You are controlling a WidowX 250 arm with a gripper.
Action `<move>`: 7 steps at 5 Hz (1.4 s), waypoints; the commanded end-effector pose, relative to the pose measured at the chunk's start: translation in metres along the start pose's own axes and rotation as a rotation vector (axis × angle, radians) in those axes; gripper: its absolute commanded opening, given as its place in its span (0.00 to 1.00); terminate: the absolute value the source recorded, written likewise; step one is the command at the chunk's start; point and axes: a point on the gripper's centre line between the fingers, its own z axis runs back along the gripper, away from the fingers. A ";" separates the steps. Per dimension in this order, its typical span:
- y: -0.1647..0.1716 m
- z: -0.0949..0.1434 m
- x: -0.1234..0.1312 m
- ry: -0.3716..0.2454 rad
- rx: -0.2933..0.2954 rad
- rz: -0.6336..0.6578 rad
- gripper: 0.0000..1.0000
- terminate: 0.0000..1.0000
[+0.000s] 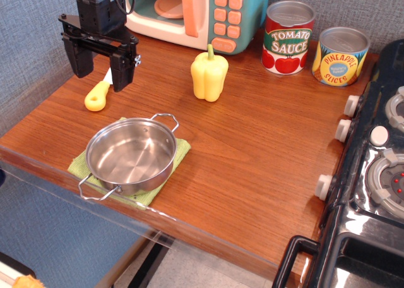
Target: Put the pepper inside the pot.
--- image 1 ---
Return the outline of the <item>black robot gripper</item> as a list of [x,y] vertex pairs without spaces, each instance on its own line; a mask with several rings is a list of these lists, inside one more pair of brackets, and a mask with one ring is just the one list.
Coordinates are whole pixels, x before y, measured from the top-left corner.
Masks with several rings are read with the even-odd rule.
[[59,17],[62,40],[73,73],[84,78],[93,71],[93,53],[110,56],[115,92],[133,82],[138,65],[138,39],[125,27],[135,0],[76,0],[78,15]]

